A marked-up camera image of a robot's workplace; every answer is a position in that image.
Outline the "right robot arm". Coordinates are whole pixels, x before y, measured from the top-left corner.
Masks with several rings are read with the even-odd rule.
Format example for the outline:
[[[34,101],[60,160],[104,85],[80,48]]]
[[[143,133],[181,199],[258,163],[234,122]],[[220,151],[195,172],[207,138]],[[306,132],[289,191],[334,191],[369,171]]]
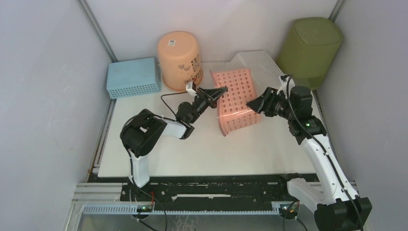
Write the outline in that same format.
[[[314,214],[320,231],[362,231],[372,210],[367,197],[361,197],[337,162],[327,131],[313,114],[313,96],[304,86],[288,87],[285,92],[271,87],[246,105],[266,117],[287,120],[289,131],[308,156],[322,186],[317,191],[296,174],[282,178],[278,187],[283,200],[293,197]]]

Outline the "orange capybara bucket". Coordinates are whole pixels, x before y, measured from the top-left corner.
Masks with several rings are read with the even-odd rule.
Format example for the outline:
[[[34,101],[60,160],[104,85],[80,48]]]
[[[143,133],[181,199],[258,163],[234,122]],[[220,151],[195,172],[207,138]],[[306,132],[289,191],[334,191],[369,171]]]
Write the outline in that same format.
[[[164,35],[157,44],[158,61],[164,83],[172,90],[184,91],[189,81],[202,81],[200,48],[197,39],[185,31]]]

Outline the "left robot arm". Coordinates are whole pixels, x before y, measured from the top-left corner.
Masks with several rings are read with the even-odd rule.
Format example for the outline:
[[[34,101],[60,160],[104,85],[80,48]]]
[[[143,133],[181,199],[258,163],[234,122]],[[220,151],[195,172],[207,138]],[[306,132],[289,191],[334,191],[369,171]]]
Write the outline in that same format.
[[[174,118],[157,115],[143,109],[131,117],[122,127],[120,140],[129,156],[132,195],[138,200],[146,200],[150,196],[150,180],[147,155],[152,151],[162,136],[187,139],[194,131],[193,123],[207,108],[216,108],[217,102],[228,92],[227,87],[203,89],[193,82],[186,86],[186,93],[193,96],[193,102],[182,102],[174,112]]]

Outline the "blue plastic basket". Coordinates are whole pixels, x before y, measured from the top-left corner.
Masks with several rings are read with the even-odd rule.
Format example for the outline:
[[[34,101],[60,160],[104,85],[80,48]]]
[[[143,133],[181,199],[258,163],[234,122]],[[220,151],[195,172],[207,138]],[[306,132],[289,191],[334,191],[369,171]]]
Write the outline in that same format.
[[[160,92],[160,67],[153,57],[111,63],[106,89],[111,99]]]

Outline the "pink plastic basket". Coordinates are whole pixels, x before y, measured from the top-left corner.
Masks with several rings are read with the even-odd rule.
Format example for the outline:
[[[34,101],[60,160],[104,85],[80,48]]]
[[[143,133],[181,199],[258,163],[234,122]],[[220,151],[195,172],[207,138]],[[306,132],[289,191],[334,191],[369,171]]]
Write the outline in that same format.
[[[257,98],[250,69],[210,71],[210,74],[215,88],[228,88],[217,101],[218,125],[224,137],[262,120],[260,114],[247,106],[247,102]]]

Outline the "green mesh waste bin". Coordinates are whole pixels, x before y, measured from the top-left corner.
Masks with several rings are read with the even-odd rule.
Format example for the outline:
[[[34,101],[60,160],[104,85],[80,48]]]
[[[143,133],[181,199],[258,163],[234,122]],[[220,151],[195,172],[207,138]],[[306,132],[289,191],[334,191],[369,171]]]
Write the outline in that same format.
[[[276,58],[276,64],[283,73],[292,75],[297,85],[317,90],[342,41],[340,29],[327,18],[296,19]]]

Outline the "clear white plastic tray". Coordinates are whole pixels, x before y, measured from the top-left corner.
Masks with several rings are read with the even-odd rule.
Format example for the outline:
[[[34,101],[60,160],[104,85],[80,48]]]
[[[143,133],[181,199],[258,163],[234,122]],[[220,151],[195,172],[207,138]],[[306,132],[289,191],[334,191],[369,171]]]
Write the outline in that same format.
[[[267,87],[279,89],[281,86],[280,77],[284,75],[266,51],[239,52],[226,64],[226,67],[250,69],[256,92],[259,95]]]

